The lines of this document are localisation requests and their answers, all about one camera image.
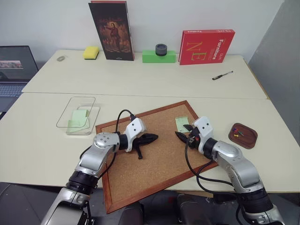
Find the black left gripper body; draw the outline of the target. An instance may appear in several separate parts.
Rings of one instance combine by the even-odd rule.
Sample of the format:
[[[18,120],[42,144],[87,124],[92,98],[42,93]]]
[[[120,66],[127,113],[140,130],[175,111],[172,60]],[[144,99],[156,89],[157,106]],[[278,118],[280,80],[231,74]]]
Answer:
[[[147,137],[146,135],[142,135],[140,137],[137,137],[134,139],[133,144],[132,144],[132,149],[136,150],[137,146],[143,146],[147,142]]]

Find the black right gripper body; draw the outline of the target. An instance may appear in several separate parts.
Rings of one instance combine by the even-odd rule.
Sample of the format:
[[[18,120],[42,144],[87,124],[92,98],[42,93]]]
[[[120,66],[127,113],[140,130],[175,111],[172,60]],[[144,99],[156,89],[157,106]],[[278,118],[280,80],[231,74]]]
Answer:
[[[187,144],[191,149],[198,149],[200,144],[199,134],[196,132],[191,132],[187,138]]]

